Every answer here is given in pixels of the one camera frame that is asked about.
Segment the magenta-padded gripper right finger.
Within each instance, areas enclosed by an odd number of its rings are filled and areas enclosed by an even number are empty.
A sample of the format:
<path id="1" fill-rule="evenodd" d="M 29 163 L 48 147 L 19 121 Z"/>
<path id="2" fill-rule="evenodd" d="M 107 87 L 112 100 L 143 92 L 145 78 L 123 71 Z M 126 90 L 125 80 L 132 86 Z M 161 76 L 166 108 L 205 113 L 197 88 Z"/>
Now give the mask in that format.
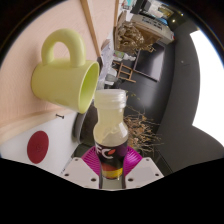
<path id="1" fill-rule="evenodd" d="M 163 178 L 164 175 L 150 157 L 143 158 L 131 147 L 123 161 L 125 189 L 140 188 Z"/>

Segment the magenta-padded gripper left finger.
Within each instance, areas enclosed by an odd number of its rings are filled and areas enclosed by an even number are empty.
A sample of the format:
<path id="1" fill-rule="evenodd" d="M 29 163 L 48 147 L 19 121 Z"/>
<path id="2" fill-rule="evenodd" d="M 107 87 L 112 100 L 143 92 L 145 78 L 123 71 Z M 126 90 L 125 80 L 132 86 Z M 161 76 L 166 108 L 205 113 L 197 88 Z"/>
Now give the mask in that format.
<path id="1" fill-rule="evenodd" d="M 84 188 L 101 187 L 101 166 L 95 148 L 91 147 L 82 157 L 74 157 L 63 170 L 61 177 Z"/>

